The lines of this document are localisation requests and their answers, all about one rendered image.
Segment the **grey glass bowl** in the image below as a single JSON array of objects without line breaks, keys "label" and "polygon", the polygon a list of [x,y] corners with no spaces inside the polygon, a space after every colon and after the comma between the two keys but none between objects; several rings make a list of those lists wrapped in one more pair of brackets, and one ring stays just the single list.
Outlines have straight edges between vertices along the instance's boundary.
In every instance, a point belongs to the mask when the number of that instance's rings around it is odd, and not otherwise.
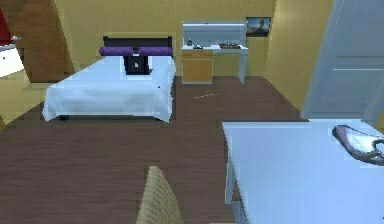
[{"label": "grey glass bowl", "polygon": [[354,159],[384,166],[384,152],[377,148],[378,145],[384,144],[384,137],[369,135],[348,125],[335,126],[332,135]]}]

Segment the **black laptop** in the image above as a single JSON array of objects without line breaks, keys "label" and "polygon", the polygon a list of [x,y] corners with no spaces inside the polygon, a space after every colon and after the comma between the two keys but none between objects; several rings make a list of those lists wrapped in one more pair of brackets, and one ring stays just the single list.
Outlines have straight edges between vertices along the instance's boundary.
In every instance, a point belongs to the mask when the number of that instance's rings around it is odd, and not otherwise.
[{"label": "black laptop", "polygon": [[147,56],[124,56],[124,66],[127,75],[149,75],[151,69],[149,68]]}]

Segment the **white desk with wooden cupboard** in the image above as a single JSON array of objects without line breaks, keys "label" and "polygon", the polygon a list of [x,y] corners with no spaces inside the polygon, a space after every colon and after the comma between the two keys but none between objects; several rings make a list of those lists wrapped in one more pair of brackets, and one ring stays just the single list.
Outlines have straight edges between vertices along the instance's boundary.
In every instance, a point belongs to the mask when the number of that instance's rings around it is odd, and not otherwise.
[{"label": "white desk with wooden cupboard", "polygon": [[[237,76],[245,81],[248,48],[245,47],[246,22],[200,21],[182,23],[182,83],[211,84],[218,56],[238,57]],[[188,39],[192,46],[187,46]],[[238,44],[241,49],[220,49],[219,44]]]}]

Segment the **white table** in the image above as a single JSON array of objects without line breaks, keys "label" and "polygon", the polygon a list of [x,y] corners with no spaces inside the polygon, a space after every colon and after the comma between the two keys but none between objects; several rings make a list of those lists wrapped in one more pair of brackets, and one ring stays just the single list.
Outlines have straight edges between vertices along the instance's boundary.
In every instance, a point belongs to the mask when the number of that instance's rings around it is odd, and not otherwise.
[{"label": "white table", "polygon": [[341,120],[224,122],[224,200],[238,224],[384,224],[384,166],[352,158],[332,136]]}]

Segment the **white bed with black headboard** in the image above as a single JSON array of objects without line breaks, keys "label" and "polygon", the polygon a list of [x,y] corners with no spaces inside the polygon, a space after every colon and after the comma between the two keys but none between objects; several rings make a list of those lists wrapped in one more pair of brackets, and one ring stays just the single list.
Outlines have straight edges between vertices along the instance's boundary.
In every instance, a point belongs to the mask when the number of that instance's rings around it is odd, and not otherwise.
[{"label": "white bed with black headboard", "polygon": [[[105,35],[105,47],[170,47],[173,38],[113,37]],[[172,87],[176,73],[172,56],[147,56],[149,75],[127,75],[124,56],[102,58],[46,89],[42,115],[46,121],[71,116],[154,117],[169,122],[173,112]]]}]

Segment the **purple pillow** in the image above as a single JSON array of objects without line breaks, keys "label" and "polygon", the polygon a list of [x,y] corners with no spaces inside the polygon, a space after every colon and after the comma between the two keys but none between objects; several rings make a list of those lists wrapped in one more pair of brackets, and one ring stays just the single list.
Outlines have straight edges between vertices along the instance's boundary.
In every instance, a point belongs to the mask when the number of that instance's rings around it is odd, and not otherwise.
[{"label": "purple pillow", "polygon": [[139,47],[140,56],[172,56],[173,51],[170,47]]},{"label": "purple pillow", "polygon": [[100,47],[101,56],[132,56],[134,50],[132,47]]}]

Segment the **framed dark picture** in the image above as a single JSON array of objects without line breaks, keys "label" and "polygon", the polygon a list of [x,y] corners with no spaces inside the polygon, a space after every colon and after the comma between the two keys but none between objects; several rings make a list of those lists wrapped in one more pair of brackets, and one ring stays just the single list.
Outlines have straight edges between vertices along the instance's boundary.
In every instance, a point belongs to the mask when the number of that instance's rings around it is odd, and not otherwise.
[{"label": "framed dark picture", "polygon": [[270,31],[270,17],[247,17],[247,37],[267,37]]}]

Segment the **white room door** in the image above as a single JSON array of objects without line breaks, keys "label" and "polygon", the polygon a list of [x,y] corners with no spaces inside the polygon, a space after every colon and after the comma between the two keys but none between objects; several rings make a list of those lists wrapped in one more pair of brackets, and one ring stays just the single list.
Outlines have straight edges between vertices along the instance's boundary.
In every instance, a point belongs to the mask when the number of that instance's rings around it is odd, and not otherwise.
[{"label": "white room door", "polygon": [[384,108],[384,0],[335,0],[301,116],[375,125]]}]

